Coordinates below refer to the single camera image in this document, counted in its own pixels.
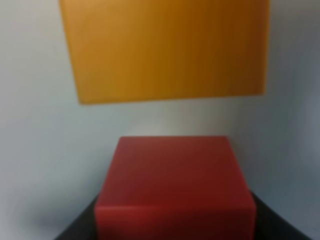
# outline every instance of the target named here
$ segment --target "top face of red box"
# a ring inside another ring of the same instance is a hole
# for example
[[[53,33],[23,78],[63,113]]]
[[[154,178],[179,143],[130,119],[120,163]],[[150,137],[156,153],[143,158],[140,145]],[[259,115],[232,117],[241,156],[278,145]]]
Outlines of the top face of red box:
[[[122,137],[99,207],[252,208],[226,137]]]

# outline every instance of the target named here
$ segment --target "red cube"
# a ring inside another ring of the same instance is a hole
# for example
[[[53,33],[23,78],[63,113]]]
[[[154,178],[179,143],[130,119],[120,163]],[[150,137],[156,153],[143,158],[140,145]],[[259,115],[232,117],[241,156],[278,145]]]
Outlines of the red cube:
[[[223,136],[122,137],[95,206],[99,240],[252,240],[255,217]]]

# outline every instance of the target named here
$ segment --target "black surface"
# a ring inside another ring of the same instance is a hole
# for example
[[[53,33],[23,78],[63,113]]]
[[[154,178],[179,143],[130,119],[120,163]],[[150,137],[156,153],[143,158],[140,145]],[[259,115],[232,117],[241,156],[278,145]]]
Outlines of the black surface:
[[[257,208],[255,240],[310,240],[271,210],[254,193],[252,195]],[[97,240],[95,203],[96,199],[55,240]]]

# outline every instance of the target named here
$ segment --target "yellow board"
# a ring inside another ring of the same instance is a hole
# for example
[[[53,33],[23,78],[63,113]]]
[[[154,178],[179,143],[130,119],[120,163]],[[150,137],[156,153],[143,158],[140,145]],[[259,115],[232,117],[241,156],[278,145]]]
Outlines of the yellow board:
[[[260,95],[269,0],[61,0],[81,103]]]

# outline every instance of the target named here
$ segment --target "red box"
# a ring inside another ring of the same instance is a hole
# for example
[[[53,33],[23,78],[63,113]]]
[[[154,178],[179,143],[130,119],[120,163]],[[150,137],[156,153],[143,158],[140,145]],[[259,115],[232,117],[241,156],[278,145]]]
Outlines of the red box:
[[[252,240],[256,207],[226,137],[122,137],[99,240]]]

